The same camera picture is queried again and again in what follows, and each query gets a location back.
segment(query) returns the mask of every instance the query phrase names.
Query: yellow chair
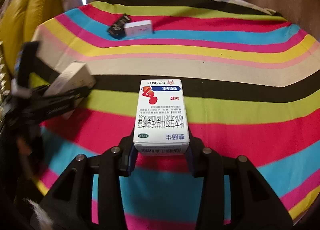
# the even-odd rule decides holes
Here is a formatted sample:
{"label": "yellow chair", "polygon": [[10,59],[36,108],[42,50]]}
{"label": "yellow chair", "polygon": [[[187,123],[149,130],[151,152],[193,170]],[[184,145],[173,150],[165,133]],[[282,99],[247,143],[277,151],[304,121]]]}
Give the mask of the yellow chair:
{"label": "yellow chair", "polygon": [[14,65],[22,43],[30,41],[36,27],[63,13],[61,0],[12,0],[0,21],[6,80],[13,77]]}

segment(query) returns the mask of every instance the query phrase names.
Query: black stripe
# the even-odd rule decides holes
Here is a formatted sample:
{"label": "black stripe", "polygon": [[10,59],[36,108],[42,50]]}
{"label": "black stripe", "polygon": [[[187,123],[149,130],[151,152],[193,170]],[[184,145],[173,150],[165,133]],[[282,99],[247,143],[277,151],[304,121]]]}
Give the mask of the black stripe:
{"label": "black stripe", "polygon": [[204,8],[218,10],[233,14],[267,15],[257,9],[248,8],[227,2],[214,0],[98,0],[109,4],[120,4],[124,6],[185,6],[193,8]]}
{"label": "black stripe", "polygon": [[[52,83],[58,72],[36,58],[35,73]],[[95,75],[94,89],[139,92],[142,79],[180,79],[183,94],[188,97],[216,98],[237,101],[287,103],[305,98],[320,89],[320,70],[286,87],[271,87],[220,80],[144,75]]]}

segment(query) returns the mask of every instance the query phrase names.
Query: blue stripe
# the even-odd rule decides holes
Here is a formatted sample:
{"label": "blue stripe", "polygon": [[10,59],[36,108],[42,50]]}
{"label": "blue stripe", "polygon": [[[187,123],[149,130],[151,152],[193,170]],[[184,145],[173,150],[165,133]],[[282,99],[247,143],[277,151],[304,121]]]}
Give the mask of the blue stripe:
{"label": "blue stripe", "polygon": [[[45,162],[60,175],[79,153],[95,155],[43,129]],[[320,141],[308,148],[258,170],[278,196],[298,187],[320,168]],[[226,183],[225,219],[230,219],[230,189]],[[137,167],[129,178],[120,178],[121,194],[126,213],[157,220],[195,222],[201,197],[202,179],[187,173],[154,171]],[[93,195],[97,199],[97,177]]]}
{"label": "blue stripe", "polygon": [[[118,41],[111,37],[107,30],[108,25],[97,22],[85,15],[79,9],[72,9],[65,12],[74,23],[81,28],[110,41]],[[298,25],[290,25],[289,27],[281,27],[271,32],[254,33],[254,32],[238,32],[238,31],[190,31],[190,30],[160,30],[153,34],[130,38],[137,39],[188,39],[188,40],[205,40],[213,42],[240,43],[249,45],[266,45],[274,43],[283,43],[288,41],[293,35],[299,31]]]}

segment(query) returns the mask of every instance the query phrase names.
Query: yellow stripe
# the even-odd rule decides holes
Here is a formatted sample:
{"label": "yellow stripe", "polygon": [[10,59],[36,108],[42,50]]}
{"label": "yellow stripe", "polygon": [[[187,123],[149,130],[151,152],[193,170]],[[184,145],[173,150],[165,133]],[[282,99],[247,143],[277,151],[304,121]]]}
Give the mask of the yellow stripe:
{"label": "yellow stripe", "polygon": [[302,55],[311,48],[314,42],[316,42],[316,39],[308,34],[300,43],[281,53],[241,52],[186,45],[128,45],[100,48],[78,38],[55,19],[51,19],[50,22],[46,22],[43,25],[45,25],[45,27],[59,40],[65,42],[71,49],[89,57],[127,53],[172,53],[203,55],[261,63],[282,63]]}
{"label": "yellow stripe", "polygon": [[[46,82],[31,74],[32,86]],[[212,98],[184,97],[189,123],[227,125],[284,122],[305,117],[320,108],[320,90],[289,103],[233,101]],[[138,93],[92,90],[82,106],[105,113],[135,117]]]}
{"label": "yellow stripe", "polygon": [[312,205],[312,203],[316,200],[319,192],[320,192],[320,186],[310,191],[309,194],[304,199],[302,199],[298,204],[296,204],[292,209],[289,210],[290,216],[293,219],[295,219],[302,212],[306,211]]}
{"label": "yellow stripe", "polygon": [[193,8],[185,6],[124,6],[111,5],[106,2],[95,1],[92,6],[112,14],[126,13],[132,16],[171,16],[171,17],[196,17],[196,18],[237,18],[245,20],[272,20],[287,21],[283,17],[270,15],[244,15],[233,14],[218,10]]}
{"label": "yellow stripe", "polygon": [[38,190],[41,192],[41,194],[43,196],[47,195],[49,189],[42,183],[41,180],[39,180],[36,177],[32,178],[33,183],[35,184],[35,186],[38,188]]}

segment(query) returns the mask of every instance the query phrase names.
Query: white box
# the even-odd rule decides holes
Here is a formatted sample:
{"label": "white box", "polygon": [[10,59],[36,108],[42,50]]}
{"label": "white box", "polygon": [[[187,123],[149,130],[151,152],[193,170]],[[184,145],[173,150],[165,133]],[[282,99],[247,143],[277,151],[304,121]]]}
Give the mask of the white box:
{"label": "white box", "polygon": [[142,80],[133,142],[143,155],[178,155],[189,146],[181,80]]}
{"label": "white box", "polygon": [[125,35],[128,37],[142,36],[153,33],[152,21],[143,20],[124,24]]}
{"label": "white box", "polygon": [[[74,88],[87,86],[92,88],[96,83],[93,76],[91,76],[87,65],[83,62],[74,61],[71,63],[49,86],[44,93],[44,96],[56,95]],[[83,98],[76,100],[77,106]],[[72,111],[64,113],[62,116],[68,119],[73,113]]]}

